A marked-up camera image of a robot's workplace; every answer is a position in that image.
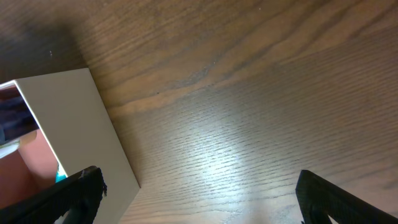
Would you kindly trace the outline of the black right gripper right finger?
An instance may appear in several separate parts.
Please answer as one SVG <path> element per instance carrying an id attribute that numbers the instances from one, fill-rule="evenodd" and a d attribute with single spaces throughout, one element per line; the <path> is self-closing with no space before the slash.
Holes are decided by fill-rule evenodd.
<path id="1" fill-rule="evenodd" d="M 397 218 L 355 197 L 309 170 L 300 172 L 295 188 L 304 224 L 386 223 Z"/>

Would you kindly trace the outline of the white lotion tube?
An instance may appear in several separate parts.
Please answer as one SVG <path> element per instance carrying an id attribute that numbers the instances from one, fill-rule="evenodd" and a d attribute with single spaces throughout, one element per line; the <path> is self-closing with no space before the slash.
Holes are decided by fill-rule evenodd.
<path id="1" fill-rule="evenodd" d="M 21 142 L 19 139 L 16 139 L 15 141 L 11 141 L 9 143 L 6 143 L 4 145 L 1 145 L 0 148 L 0 158 L 2 159 L 3 157 L 8 156 L 9 154 L 12 154 L 16 150 L 18 150 Z"/>

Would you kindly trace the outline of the Colgate toothpaste tube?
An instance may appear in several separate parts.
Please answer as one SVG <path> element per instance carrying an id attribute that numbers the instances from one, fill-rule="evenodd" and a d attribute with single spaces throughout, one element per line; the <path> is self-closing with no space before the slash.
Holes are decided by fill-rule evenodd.
<path id="1" fill-rule="evenodd" d="M 58 183 L 66 178 L 67 178 L 66 172 L 64 171 L 63 167 L 60 164 L 58 164 L 55 176 L 55 182 Z"/>

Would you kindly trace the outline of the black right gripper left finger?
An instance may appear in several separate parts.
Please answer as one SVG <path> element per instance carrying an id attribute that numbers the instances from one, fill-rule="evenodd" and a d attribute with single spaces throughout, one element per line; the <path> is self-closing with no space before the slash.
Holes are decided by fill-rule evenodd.
<path id="1" fill-rule="evenodd" d="M 1 224 L 49 224 L 64 215 L 64 223 L 92 224 L 106 194 L 101 169 L 90 166 L 31 198 L 1 209 Z"/>

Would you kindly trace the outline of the clear hand sanitizer pump bottle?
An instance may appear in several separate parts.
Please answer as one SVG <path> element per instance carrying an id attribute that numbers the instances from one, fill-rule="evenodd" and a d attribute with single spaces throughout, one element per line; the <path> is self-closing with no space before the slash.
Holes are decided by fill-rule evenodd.
<path id="1" fill-rule="evenodd" d="M 39 128 L 16 86 L 1 90 L 1 145 Z"/>

